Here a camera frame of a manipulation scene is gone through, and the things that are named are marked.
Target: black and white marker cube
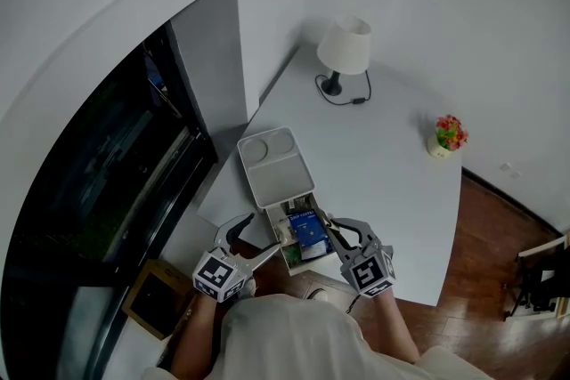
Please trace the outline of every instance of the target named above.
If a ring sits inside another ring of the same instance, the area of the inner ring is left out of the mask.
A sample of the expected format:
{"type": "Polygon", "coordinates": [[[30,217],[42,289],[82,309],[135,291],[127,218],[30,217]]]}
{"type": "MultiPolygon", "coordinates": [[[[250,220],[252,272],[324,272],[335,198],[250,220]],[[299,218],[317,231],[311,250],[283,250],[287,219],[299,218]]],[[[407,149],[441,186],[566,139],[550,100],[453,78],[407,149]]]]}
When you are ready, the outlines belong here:
{"type": "Polygon", "coordinates": [[[392,259],[384,251],[369,256],[350,269],[352,282],[359,294],[372,298],[395,283],[392,259]]]}
{"type": "Polygon", "coordinates": [[[205,252],[192,274],[192,280],[197,290],[221,303],[228,286],[232,283],[235,286],[233,278],[236,273],[235,266],[205,252]]]}
{"type": "Polygon", "coordinates": [[[219,303],[240,291],[247,279],[248,275],[237,266],[209,252],[202,255],[192,274],[194,287],[219,303]]]}

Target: lamp cord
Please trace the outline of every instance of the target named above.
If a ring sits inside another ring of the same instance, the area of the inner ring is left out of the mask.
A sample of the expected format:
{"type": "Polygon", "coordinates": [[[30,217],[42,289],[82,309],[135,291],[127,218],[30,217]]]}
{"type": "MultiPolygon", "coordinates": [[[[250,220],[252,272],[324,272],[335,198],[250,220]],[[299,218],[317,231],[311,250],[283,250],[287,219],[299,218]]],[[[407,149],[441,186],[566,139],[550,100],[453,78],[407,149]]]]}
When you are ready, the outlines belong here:
{"type": "Polygon", "coordinates": [[[324,92],[322,91],[321,87],[319,86],[319,78],[323,77],[325,78],[327,81],[329,80],[328,77],[324,76],[324,75],[317,75],[316,77],[314,77],[314,84],[317,86],[317,90],[319,91],[319,93],[322,95],[322,98],[324,100],[326,100],[328,103],[330,103],[331,105],[335,105],[335,106],[345,106],[345,105],[362,105],[363,103],[365,103],[366,101],[370,100],[372,98],[372,86],[371,86],[371,79],[368,76],[368,70],[364,70],[364,72],[366,73],[366,81],[368,82],[368,97],[364,98],[364,97],[358,97],[355,99],[352,99],[351,101],[346,101],[344,103],[335,103],[334,101],[330,101],[327,96],[324,94],[324,92]]]}

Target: white storage box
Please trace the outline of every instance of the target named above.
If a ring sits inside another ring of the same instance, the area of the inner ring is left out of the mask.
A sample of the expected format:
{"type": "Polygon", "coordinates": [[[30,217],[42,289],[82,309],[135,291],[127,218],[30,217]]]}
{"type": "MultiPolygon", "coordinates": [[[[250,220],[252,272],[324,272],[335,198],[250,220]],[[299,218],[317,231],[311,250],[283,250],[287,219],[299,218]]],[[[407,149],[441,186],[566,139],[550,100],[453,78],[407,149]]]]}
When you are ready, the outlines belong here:
{"type": "MultiPolygon", "coordinates": [[[[289,128],[276,128],[243,138],[238,142],[238,151],[257,207],[267,213],[278,241],[287,237],[282,234],[286,233],[283,224],[287,220],[287,205],[298,198],[306,200],[306,210],[316,213],[323,228],[329,224],[323,219],[324,213],[314,198],[313,177],[289,128]]],[[[281,244],[281,254],[291,276],[330,261],[337,255],[332,251],[313,260],[299,262],[293,259],[291,249],[294,247],[281,244]]]]}

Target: cable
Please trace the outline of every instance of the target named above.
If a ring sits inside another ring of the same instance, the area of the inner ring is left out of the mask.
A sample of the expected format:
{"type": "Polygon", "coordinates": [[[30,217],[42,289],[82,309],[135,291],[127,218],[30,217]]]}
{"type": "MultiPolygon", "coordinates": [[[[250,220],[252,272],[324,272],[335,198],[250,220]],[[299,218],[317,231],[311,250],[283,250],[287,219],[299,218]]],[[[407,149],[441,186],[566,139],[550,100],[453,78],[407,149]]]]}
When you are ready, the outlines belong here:
{"type": "Polygon", "coordinates": [[[372,98],[372,86],[371,86],[371,79],[368,76],[368,70],[364,70],[364,72],[366,73],[366,81],[368,82],[368,98],[364,98],[364,97],[358,97],[355,99],[352,99],[351,101],[345,101],[344,103],[335,103],[334,101],[330,101],[326,95],[324,94],[324,92],[322,91],[321,87],[319,86],[319,78],[323,77],[325,78],[327,81],[329,80],[326,76],[324,75],[317,75],[316,77],[314,77],[314,84],[317,86],[317,90],[319,91],[319,93],[322,95],[322,98],[324,100],[326,100],[328,103],[330,103],[331,105],[335,105],[335,106],[345,106],[345,105],[362,105],[363,103],[365,103],[366,101],[370,100],[372,98]]]}
{"type": "Polygon", "coordinates": [[[360,295],[356,295],[356,298],[350,303],[350,305],[348,306],[348,309],[346,310],[346,313],[350,313],[354,307],[354,305],[356,304],[356,301],[358,301],[358,298],[360,298],[360,295]]]}

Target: white table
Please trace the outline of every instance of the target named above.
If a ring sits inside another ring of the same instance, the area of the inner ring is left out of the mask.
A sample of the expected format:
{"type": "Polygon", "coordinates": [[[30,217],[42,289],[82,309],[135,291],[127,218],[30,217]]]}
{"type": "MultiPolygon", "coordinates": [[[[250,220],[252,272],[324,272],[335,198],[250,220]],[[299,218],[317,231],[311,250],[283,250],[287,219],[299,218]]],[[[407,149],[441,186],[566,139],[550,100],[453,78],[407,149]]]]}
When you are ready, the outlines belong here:
{"type": "MultiPolygon", "coordinates": [[[[374,63],[369,69],[371,100],[333,106],[314,84],[315,75],[326,71],[314,48],[299,50],[244,136],[290,127],[316,183],[319,206],[336,217],[368,222],[384,244],[394,246],[395,295],[436,305],[455,234],[461,160],[458,153],[446,160],[430,157],[425,135],[433,132],[433,120],[447,110],[374,63]]],[[[335,101],[368,94],[364,76],[341,76],[340,83],[343,93],[335,101]]],[[[235,150],[198,214],[220,225],[255,210],[235,150]]],[[[257,247],[275,241],[261,214],[241,238],[257,247]]],[[[314,271],[343,280],[340,264],[336,257],[314,271]]]]}

